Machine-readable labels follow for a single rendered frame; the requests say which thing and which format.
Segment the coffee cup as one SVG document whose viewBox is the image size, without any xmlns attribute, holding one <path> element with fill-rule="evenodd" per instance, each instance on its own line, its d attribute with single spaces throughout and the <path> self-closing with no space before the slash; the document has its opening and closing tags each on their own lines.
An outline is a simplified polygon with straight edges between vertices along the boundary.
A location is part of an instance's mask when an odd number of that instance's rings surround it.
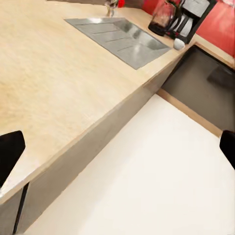
<svg viewBox="0 0 235 235">
<path fill-rule="evenodd" d="M 182 50 L 185 46 L 185 43 L 183 43 L 181 40 L 176 39 L 173 43 L 174 49 Z"/>
</svg>

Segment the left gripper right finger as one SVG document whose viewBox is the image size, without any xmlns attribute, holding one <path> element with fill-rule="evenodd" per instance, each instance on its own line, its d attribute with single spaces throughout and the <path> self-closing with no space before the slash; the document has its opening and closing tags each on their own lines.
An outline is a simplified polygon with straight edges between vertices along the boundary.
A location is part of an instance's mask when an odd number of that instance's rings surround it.
<svg viewBox="0 0 235 235">
<path fill-rule="evenodd" d="M 223 131 L 219 147 L 235 170 L 235 132 Z"/>
</svg>

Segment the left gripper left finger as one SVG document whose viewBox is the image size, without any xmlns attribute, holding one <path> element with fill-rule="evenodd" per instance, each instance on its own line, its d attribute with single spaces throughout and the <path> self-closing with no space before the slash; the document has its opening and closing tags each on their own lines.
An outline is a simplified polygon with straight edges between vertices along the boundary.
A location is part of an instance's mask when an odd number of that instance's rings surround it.
<svg viewBox="0 0 235 235">
<path fill-rule="evenodd" d="M 25 150 L 21 130 L 0 136 L 0 189 Z"/>
</svg>

